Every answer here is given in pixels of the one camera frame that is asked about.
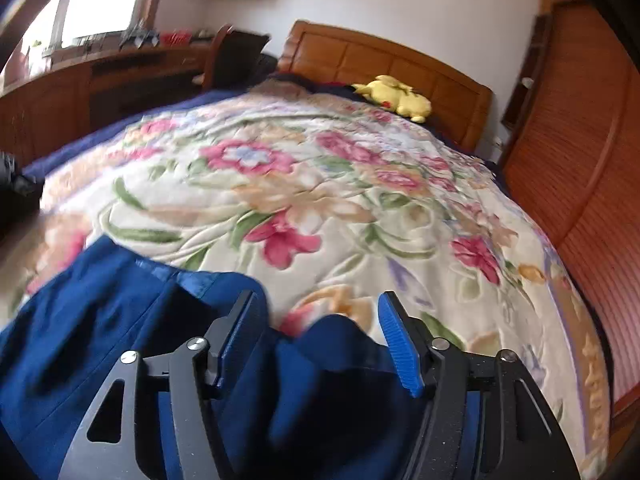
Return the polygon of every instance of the wardrobe door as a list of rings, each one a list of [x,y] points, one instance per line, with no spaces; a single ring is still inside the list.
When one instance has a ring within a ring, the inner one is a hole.
[[[505,166],[515,201],[556,244],[604,148],[627,66],[624,48],[590,4],[556,6],[538,92]]]
[[[602,176],[558,247],[609,336],[617,412],[640,394],[640,75],[629,71]]]

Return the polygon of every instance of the wooden chair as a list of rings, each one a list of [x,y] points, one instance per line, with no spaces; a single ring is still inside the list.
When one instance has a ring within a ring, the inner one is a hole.
[[[203,92],[241,84],[251,75],[270,39],[269,34],[235,30],[229,23],[223,25],[211,42],[204,73],[193,79],[194,84],[201,85]]]

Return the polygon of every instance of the blue blanket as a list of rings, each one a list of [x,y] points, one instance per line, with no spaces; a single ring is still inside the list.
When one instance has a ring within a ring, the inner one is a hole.
[[[242,274],[181,271],[100,238],[0,333],[0,427],[12,441],[0,446],[2,469],[24,459],[38,478],[57,478],[119,356],[172,352],[228,314],[242,290],[266,308]],[[158,443],[167,478],[180,479],[168,393],[152,398],[159,428],[142,435]],[[296,340],[268,329],[210,408],[240,478],[382,480],[406,459],[423,402],[401,386],[386,348],[329,316]]]

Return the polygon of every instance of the wall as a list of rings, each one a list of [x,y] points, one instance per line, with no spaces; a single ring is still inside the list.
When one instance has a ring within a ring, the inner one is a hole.
[[[466,73],[495,93],[480,152],[497,158],[495,134],[529,42],[539,0],[161,0],[157,27],[208,27],[226,22],[272,35],[279,56],[296,19],[355,28],[405,44]]]
[[[207,5],[203,0],[160,0],[156,13],[156,30],[195,30],[201,28]]]

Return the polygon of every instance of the pikachu plush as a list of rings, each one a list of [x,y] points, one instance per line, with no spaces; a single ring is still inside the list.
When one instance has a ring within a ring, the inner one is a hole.
[[[414,123],[423,123],[431,113],[431,102],[413,88],[389,75],[379,75],[367,85],[353,84],[356,94],[389,112],[409,117]]]

